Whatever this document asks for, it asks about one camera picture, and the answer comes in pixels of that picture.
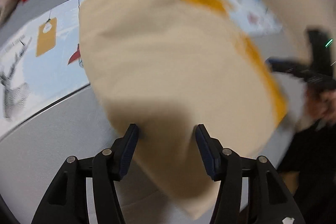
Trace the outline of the right hand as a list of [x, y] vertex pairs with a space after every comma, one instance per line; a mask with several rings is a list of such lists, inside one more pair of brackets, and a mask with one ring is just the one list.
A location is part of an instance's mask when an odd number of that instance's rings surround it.
[[305, 113], [313, 120], [335, 124], [335, 90], [317, 92], [310, 87], [305, 92]]

